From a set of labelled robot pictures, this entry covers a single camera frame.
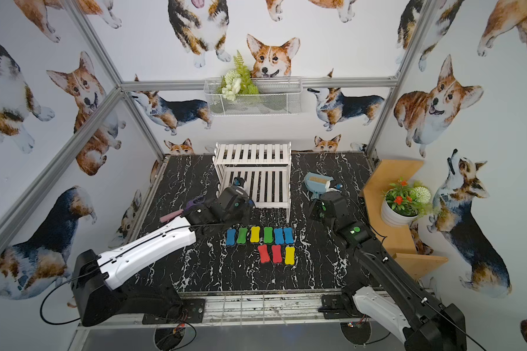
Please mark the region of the blue eraser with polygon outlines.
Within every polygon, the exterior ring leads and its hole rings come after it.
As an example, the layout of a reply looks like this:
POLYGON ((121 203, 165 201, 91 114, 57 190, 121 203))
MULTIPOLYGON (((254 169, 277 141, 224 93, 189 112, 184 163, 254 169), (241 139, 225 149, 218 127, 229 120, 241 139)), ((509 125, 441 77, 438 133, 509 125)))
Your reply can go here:
POLYGON ((228 247, 234 246, 237 242, 236 235, 237 231, 235 229, 227 229, 225 245, 228 247))
POLYGON ((283 234, 284 234, 284 242, 286 245, 294 244, 294 232, 292 228, 284 228, 283 234))

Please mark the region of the red eraser bottom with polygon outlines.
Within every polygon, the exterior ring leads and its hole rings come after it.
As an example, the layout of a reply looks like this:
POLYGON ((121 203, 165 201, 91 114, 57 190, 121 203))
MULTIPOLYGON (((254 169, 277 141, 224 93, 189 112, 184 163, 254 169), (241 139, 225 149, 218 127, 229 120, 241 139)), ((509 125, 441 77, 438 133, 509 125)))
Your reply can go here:
POLYGON ((269 252, 268 252, 268 246, 267 245, 260 245, 258 246, 258 252, 259 252, 259 257, 260 257, 260 263, 261 264, 265 264, 265 263, 269 263, 271 261, 270 257, 269 257, 269 252))
POLYGON ((272 245, 272 262, 274 264, 281 264, 283 262, 281 245, 272 245))

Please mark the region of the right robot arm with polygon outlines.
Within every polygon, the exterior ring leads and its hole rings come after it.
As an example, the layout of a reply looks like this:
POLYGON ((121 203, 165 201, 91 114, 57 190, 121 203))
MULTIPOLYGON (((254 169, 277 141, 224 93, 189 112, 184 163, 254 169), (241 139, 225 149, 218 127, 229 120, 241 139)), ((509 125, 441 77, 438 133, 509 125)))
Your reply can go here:
POLYGON ((351 300, 357 310, 395 335, 406 350, 466 350, 466 320, 455 304, 445 306, 422 288, 390 256, 373 228, 349 213, 338 191, 313 199, 310 216, 336 238, 389 295, 371 286, 359 288, 351 300))

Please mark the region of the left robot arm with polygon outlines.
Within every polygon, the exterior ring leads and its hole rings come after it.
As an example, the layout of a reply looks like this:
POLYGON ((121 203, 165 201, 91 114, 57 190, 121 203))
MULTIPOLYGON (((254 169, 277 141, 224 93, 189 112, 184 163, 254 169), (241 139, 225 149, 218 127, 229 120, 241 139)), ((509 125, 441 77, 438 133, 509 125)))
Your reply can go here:
POLYGON ((228 187, 217 198, 196 200, 158 230, 115 250, 81 253, 71 290, 82 326, 91 327, 117 314, 150 314, 180 320, 184 304, 169 283, 143 292, 125 286, 139 271, 190 246, 205 229, 226 229, 250 218, 255 203, 243 188, 228 187))

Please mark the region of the yellow eraser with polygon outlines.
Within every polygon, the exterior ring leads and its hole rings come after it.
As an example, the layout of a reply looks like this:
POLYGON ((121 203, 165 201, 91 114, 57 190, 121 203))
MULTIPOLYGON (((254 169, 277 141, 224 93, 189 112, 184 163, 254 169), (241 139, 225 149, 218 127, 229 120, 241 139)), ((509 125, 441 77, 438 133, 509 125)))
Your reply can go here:
POLYGON ((295 264, 295 248, 294 247, 285 248, 285 264, 287 266, 293 266, 295 264))
POLYGON ((253 226, 250 228, 250 242, 257 244, 260 242, 261 228, 259 226, 253 226))

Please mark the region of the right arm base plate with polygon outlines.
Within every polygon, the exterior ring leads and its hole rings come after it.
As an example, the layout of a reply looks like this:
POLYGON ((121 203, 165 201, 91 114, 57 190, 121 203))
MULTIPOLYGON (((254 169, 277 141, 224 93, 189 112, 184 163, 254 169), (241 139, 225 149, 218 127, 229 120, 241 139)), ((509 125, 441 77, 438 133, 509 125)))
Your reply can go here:
POLYGON ((326 320, 347 319, 361 317, 351 296, 342 292, 340 295, 322 295, 321 306, 318 312, 324 315, 326 320))

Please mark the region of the green eraser top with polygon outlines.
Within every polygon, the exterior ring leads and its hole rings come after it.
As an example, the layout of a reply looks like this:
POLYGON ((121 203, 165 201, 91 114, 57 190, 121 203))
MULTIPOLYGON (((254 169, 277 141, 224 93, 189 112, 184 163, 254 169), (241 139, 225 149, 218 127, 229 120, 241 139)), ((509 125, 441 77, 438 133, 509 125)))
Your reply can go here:
POLYGON ((248 228, 239 228, 237 236, 237 244, 244 245, 247 242, 247 232, 248 228))
POLYGON ((265 227, 263 229, 263 242, 265 244, 272 244, 274 242, 274 228, 273 227, 265 227))

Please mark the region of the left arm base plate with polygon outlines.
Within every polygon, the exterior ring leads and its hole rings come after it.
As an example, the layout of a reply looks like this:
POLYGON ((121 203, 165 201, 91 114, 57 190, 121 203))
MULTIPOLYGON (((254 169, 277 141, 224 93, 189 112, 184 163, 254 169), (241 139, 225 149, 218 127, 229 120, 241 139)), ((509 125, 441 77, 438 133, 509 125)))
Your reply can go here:
POLYGON ((206 299, 204 298, 186 298, 182 304, 172 307, 161 317, 153 314, 143 316, 143 325, 162 325, 171 323, 190 323, 200 324, 203 322, 203 316, 206 308, 206 299))

